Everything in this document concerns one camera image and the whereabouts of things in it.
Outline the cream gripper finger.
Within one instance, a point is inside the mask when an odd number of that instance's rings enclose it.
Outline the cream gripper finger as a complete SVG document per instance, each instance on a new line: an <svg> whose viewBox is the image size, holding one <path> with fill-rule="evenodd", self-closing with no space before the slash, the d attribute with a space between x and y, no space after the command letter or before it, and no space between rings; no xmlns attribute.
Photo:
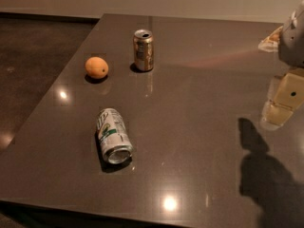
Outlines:
<svg viewBox="0 0 304 228"><path fill-rule="evenodd" d="M304 103L304 72L289 71L275 76L261 114L263 127L281 127Z"/></svg>
<svg viewBox="0 0 304 228"><path fill-rule="evenodd" d="M276 28L258 44L258 49L265 52L278 52L279 37L282 29L282 26Z"/></svg>

